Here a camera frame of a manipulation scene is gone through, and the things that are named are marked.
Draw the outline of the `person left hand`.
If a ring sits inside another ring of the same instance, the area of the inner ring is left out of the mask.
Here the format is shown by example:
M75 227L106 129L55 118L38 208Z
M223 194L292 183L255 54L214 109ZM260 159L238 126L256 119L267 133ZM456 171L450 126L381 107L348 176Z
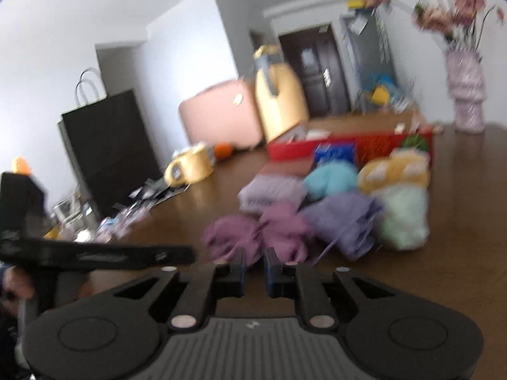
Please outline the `person left hand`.
M3 289L12 301L32 299L35 296L34 283L27 272L18 267L10 267L3 274Z

